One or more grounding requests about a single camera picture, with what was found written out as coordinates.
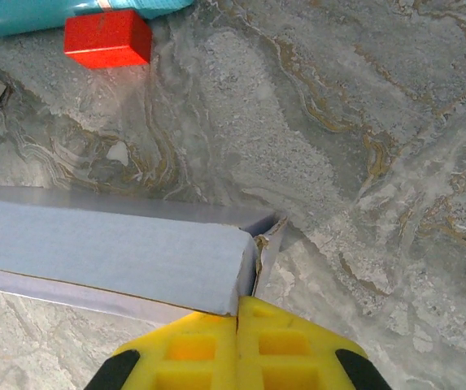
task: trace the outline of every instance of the red block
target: red block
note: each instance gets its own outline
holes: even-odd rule
[[[64,28],[64,53],[89,69],[143,65],[151,40],[151,29],[133,10],[76,16]]]

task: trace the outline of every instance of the marble floor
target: marble floor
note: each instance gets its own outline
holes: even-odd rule
[[[196,0],[149,67],[0,40],[0,184],[269,205],[265,299],[397,389],[466,388],[466,0]],[[156,324],[0,294],[0,389],[82,388]]]

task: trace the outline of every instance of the teal package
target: teal package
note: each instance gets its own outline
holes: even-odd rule
[[[134,9],[153,19],[179,11],[194,0],[0,0],[0,37],[64,26],[67,18]]]

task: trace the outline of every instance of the yellow object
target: yellow object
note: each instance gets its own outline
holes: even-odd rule
[[[354,390],[336,358],[349,341],[257,298],[237,318],[190,314],[124,344],[137,364],[122,390]]]

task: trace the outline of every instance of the black rubber part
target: black rubber part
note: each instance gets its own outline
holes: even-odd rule
[[[347,349],[338,349],[336,356],[355,390],[392,390],[381,373],[367,358]]]
[[[140,358],[141,354],[136,349],[108,358],[85,390],[121,390]]]

